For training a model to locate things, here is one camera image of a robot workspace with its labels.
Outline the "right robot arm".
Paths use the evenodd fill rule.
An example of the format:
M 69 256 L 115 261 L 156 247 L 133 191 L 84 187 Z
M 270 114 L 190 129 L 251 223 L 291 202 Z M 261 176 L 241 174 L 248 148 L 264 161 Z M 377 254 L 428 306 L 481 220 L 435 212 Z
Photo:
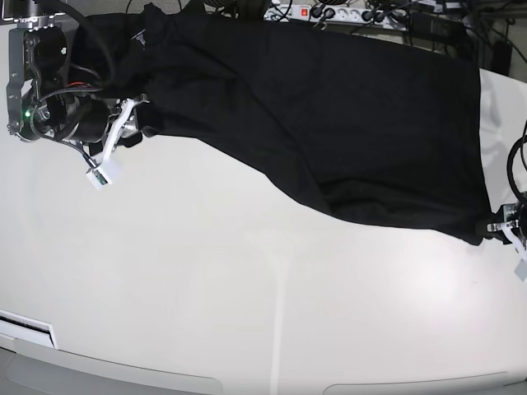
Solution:
M 56 20 L 65 15 L 95 41 L 106 74 L 72 63 L 68 40 Z M 103 93 L 115 80 L 110 48 L 96 28 L 62 1 L 3 1 L 1 22 L 9 32 L 8 132 L 24 142 L 47 140 L 85 157 L 110 144 L 110 129 L 124 109 Z

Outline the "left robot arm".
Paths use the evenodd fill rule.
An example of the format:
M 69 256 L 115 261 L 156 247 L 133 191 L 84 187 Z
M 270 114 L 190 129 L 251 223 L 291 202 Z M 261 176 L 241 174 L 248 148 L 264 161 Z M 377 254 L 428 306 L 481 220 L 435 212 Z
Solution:
M 512 192 L 508 201 L 492 215 L 487 231 L 503 244 L 518 239 L 526 247 L 526 124 L 520 137 L 514 142 L 506 158 L 506 181 Z

